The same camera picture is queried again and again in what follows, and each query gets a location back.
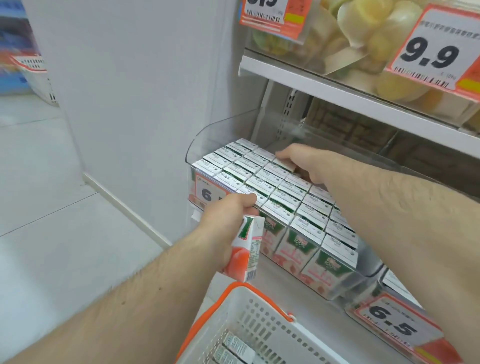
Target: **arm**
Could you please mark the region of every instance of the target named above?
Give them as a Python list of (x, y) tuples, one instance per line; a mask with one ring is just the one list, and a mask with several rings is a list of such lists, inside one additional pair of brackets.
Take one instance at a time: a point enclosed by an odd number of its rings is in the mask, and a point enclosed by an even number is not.
[(256, 198), (210, 205), (190, 235), (9, 363), (173, 363)]
[(480, 358), (480, 205), (447, 187), (334, 152), (291, 145), (356, 232), (442, 327), (465, 363)]

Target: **white plastic basket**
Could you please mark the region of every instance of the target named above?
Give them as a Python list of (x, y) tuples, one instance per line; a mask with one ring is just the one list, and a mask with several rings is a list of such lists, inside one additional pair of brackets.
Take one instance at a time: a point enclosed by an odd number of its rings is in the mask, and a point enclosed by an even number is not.
[(53, 94), (52, 85), (48, 78), (47, 70), (40, 56), (16, 56), (12, 57), (32, 90), (45, 102), (53, 106), (59, 103)]
[(177, 363), (207, 363), (227, 330), (267, 364), (348, 364), (248, 283), (232, 283), (192, 326)]

